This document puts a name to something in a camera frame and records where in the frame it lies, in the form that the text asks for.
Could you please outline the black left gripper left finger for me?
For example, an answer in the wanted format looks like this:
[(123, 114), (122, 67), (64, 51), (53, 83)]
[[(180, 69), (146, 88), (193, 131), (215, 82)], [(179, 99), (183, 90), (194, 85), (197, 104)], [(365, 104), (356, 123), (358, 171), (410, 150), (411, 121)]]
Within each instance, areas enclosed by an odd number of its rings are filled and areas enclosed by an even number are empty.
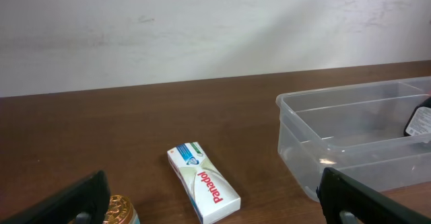
[(102, 170), (86, 176), (3, 223), (102, 223), (110, 204), (110, 188)]

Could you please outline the dark bottle white cap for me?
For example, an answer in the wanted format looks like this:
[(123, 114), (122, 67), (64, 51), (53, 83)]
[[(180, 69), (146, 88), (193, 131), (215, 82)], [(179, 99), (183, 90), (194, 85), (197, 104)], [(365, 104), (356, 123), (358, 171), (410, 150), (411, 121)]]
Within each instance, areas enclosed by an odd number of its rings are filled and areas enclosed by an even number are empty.
[(405, 137), (428, 133), (430, 133), (430, 98), (415, 107), (403, 130)]

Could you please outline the small gold-lid jar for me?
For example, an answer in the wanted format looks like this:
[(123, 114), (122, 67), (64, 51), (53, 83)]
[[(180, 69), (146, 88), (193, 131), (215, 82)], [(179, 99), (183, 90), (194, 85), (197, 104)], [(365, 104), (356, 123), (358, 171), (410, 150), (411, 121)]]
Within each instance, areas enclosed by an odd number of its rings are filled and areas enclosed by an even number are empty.
[(129, 198), (113, 195), (110, 197), (103, 224), (140, 224), (140, 220)]

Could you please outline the white Panadol box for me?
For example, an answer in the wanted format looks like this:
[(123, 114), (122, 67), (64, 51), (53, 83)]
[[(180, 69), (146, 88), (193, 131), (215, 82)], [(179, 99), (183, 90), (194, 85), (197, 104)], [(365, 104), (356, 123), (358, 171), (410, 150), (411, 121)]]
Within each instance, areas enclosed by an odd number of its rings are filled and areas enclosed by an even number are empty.
[(241, 197), (198, 142), (178, 145), (168, 150), (167, 156), (200, 223), (215, 223), (240, 209)]

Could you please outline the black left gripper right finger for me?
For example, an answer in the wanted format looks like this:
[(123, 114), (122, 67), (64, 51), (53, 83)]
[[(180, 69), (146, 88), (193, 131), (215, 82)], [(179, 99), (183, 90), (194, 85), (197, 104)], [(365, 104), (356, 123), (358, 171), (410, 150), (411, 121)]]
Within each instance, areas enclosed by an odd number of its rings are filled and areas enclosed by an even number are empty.
[(326, 167), (316, 189), (327, 223), (429, 223), (421, 215), (361, 182)]

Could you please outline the clear plastic container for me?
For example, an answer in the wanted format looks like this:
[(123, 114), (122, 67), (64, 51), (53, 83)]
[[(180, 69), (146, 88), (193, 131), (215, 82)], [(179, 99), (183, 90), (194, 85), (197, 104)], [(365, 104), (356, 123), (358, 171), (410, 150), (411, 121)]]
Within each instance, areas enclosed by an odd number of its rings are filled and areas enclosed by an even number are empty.
[(281, 94), (277, 151), (313, 200), (326, 167), (379, 192), (428, 182), (430, 133), (403, 130), (429, 97), (429, 77)]

